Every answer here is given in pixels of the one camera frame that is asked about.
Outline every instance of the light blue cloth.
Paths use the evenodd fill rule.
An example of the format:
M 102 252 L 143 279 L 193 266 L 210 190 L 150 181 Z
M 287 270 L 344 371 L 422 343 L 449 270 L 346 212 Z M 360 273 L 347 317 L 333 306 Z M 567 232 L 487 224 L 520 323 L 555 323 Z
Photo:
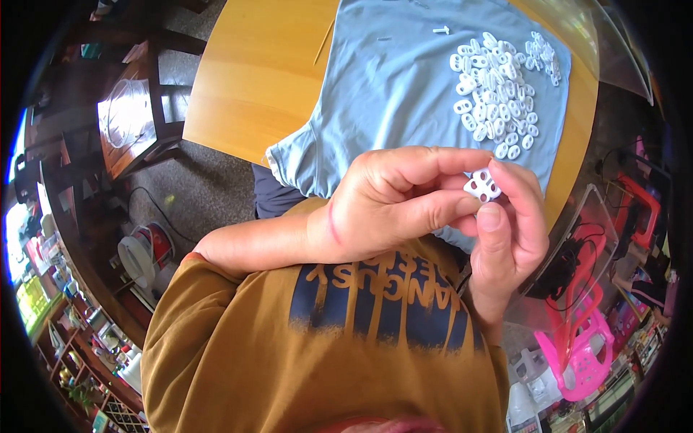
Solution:
M 450 34 L 433 33 L 447 25 Z M 560 62 L 561 84 L 544 71 L 522 68 L 536 90 L 539 136 L 516 163 L 533 170 L 545 191 L 558 148 L 568 101 L 570 51 L 549 31 L 504 0 L 342 0 L 319 100 L 308 123 L 267 149 L 274 176 L 306 196 L 332 196 L 361 153 L 406 145 L 493 150 L 472 140 L 453 105 L 458 73 L 450 55 L 482 32 L 525 52 L 540 32 Z M 471 95 L 465 96 L 472 103 Z M 474 239 L 445 227 L 436 236 L 470 252 Z

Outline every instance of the white bucket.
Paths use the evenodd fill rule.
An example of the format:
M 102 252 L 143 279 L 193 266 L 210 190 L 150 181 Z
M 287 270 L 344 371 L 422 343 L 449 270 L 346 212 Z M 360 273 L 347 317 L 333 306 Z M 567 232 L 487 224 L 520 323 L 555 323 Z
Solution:
M 137 226 L 118 244 L 118 256 L 125 271 L 141 288 L 147 288 L 175 255 L 175 247 L 162 226 L 151 222 Z

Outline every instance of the potted plant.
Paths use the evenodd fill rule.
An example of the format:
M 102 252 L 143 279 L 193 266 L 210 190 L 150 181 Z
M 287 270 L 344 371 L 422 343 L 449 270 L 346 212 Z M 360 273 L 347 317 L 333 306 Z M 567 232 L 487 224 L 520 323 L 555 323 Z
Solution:
M 68 396 L 72 400 L 82 406 L 87 416 L 90 418 L 94 415 L 94 409 L 98 409 L 96 403 L 99 402 L 99 400 L 103 403 L 103 397 L 99 391 L 93 388 L 88 381 L 76 385 L 64 385 L 63 388 L 68 391 Z

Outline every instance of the red mark on wrist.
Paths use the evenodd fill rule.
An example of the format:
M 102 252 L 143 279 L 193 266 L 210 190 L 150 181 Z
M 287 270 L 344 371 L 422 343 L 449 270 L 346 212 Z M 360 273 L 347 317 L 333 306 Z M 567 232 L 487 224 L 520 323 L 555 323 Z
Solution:
M 337 228 L 335 227 L 335 219 L 332 216 L 332 201 L 330 201 L 330 204 L 327 208 L 327 225 L 329 226 L 330 233 L 332 233 L 332 237 L 335 239 L 337 245 L 341 245 L 342 241 L 340 240 L 340 236 L 337 234 Z

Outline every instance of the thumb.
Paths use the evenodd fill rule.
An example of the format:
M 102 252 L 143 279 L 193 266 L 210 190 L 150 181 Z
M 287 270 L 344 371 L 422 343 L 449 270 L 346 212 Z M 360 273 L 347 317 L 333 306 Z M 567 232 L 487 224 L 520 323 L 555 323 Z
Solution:
M 403 240 L 420 238 L 457 218 L 473 215 L 481 202 L 463 190 L 438 190 L 390 206 L 395 235 Z
M 508 215 L 498 203 L 486 203 L 477 212 L 479 262 L 489 272 L 515 269 Z

